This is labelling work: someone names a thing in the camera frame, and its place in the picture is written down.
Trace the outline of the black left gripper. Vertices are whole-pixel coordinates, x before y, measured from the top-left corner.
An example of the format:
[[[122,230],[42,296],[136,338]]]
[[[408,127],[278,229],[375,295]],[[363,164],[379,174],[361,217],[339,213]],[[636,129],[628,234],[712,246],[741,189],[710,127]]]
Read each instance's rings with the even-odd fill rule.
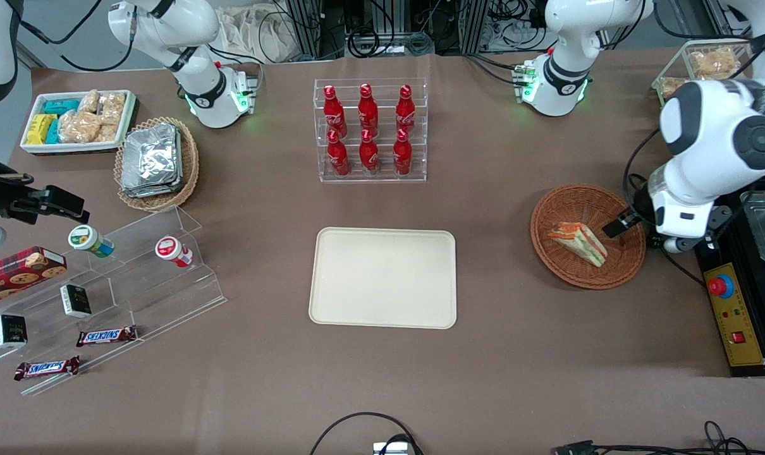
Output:
[[[603,226],[603,233],[608,238],[615,238],[642,222],[656,226],[656,212],[648,190],[637,190],[633,196],[632,211],[619,213],[616,219]]]

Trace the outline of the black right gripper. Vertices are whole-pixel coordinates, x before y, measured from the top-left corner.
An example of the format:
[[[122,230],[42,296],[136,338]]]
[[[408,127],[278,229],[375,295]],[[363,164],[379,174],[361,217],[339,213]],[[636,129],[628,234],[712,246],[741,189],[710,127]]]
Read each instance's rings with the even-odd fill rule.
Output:
[[[35,224],[38,214],[15,211],[13,202],[27,201],[33,189],[29,184],[35,181],[27,173],[19,173],[0,162],[0,217],[16,219],[24,224]],[[88,224],[90,212],[84,209],[85,199],[63,190],[56,185],[47,185],[38,192],[38,211],[41,215],[56,215],[71,219],[77,224]]]

